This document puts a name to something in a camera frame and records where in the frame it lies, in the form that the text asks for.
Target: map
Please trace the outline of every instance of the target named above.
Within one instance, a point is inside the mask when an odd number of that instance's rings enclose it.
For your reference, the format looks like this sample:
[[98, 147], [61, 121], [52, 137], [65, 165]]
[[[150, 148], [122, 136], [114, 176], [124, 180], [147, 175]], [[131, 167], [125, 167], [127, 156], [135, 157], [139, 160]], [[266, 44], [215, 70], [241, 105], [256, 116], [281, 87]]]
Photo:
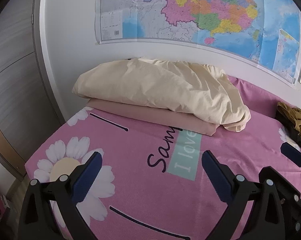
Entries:
[[179, 41], [240, 56], [290, 85], [298, 77], [300, 18], [292, 0], [98, 0], [97, 4], [100, 43]]

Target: blue gripper pad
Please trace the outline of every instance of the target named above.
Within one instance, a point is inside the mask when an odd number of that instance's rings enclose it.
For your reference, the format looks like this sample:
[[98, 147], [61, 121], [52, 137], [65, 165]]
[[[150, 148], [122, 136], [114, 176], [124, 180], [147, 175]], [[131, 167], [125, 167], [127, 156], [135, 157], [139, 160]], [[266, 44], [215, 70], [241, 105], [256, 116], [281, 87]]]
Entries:
[[298, 167], [301, 167], [301, 152], [285, 142], [280, 147], [280, 151]]
[[102, 168], [102, 156], [99, 152], [93, 153], [93, 158], [89, 159], [87, 162], [88, 165], [82, 171], [81, 175], [78, 177], [76, 182], [73, 185], [72, 192], [72, 202], [76, 205], [79, 202], [82, 202], [86, 197], [90, 187], [95, 181], [99, 171]]
[[233, 201], [232, 185], [220, 168], [220, 163], [210, 151], [202, 155], [202, 166], [208, 175], [220, 201], [228, 205]]

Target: white daisy print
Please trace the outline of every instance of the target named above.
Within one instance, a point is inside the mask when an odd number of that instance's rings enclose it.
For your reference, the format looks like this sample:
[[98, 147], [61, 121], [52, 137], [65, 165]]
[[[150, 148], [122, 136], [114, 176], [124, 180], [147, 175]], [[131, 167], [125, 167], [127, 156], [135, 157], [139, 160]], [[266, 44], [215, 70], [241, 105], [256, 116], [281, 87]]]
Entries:
[[[103, 149], [87, 152], [89, 144], [90, 139], [88, 137], [83, 137], [80, 140], [73, 137], [66, 147], [61, 140], [51, 144], [46, 150], [48, 159], [38, 161], [38, 169], [34, 171], [34, 178], [40, 182], [56, 181], [61, 175], [70, 175], [78, 165], [86, 163], [94, 152], [99, 152], [103, 157]], [[107, 216], [107, 209], [100, 198], [111, 197], [115, 194], [115, 186], [111, 183], [114, 179], [112, 167], [102, 166], [85, 199], [76, 205], [88, 226], [91, 217], [104, 221]], [[51, 204], [58, 223], [65, 227], [56, 201], [51, 201]]]
[[285, 127], [283, 128], [279, 128], [278, 130], [279, 134], [280, 134], [280, 138], [283, 142], [288, 142], [291, 146], [293, 146], [294, 148], [296, 148], [297, 150], [299, 150], [301, 152], [301, 148], [298, 146], [297, 143], [295, 143], [288, 135], [288, 132], [286, 130]]
[[77, 112], [74, 116], [72, 116], [68, 121], [67, 124], [69, 126], [74, 126], [77, 124], [78, 120], [85, 120], [89, 115], [87, 113], [87, 111], [91, 111], [93, 110], [93, 108], [86, 106], [84, 107], [82, 110], [80, 110], [79, 112]]

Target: bed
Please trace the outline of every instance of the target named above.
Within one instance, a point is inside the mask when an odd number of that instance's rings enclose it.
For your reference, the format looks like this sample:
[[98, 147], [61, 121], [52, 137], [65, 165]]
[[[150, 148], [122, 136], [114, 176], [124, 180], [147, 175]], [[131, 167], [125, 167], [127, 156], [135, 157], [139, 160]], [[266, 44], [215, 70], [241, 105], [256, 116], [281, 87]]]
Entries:
[[[250, 181], [258, 181], [260, 170], [272, 166], [301, 192], [301, 169], [280, 153], [283, 142], [300, 150], [274, 119], [282, 100], [241, 79], [229, 79], [252, 116], [239, 133], [220, 126], [210, 137], [85, 107], [28, 160], [28, 176], [54, 181], [95, 151], [101, 153], [103, 166], [77, 204], [98, 239], [205, 239], [227, 206], [200, 164], [205, 150]], [[52, 207], [67, 233], [57, 204]], [[250, 208], [248, 204], [233, 239], [240, 236]]]

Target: mint green rectangle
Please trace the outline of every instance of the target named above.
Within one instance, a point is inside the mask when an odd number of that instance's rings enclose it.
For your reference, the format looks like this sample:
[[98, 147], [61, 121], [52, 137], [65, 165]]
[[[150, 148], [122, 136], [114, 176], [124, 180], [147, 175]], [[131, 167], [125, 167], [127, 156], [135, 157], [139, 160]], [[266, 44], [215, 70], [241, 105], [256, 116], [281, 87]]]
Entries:
[[202, 135], [188, 130], [179, 132], [167, 172], [195, 180]]

